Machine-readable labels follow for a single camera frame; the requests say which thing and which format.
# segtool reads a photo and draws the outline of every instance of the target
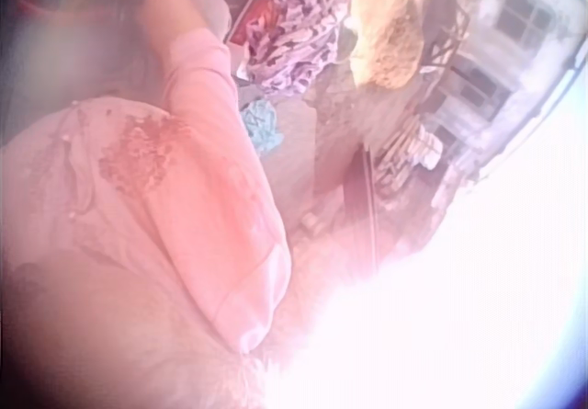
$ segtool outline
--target pink shirt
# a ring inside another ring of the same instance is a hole
[[[59,249],[148,279],[233,350],[266,336],[290,277],[284,227],[207,30],[174,42],[169,112],[103,97],[3,150],[7,277]]]

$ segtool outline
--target person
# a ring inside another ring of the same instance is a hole
[[[216,407],[287,290],[221,42],[229,11],[194,2],[134,7],[167,110],[73,102],[2,151],[5,349],[57,407]]]

